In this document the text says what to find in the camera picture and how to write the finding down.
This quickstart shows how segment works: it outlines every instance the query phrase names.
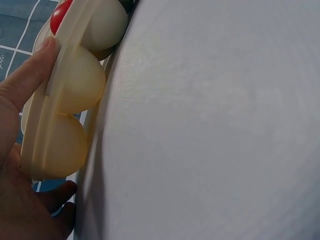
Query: blue mat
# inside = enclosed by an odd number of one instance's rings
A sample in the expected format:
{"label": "blue mat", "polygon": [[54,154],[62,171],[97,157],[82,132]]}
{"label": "blue mat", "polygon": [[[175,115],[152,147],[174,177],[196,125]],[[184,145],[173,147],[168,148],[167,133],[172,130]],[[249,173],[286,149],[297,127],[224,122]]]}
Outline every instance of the blue mat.
{"label": "blue mat", "polygon": [[[1,0],[0,82],[31,56],[36,37],[57,3],[57,0]],[[20,129],[16,142],[21,144],[22,140]],[[48,191],[64,181],[46,180],[36,184],[34,190]]]}

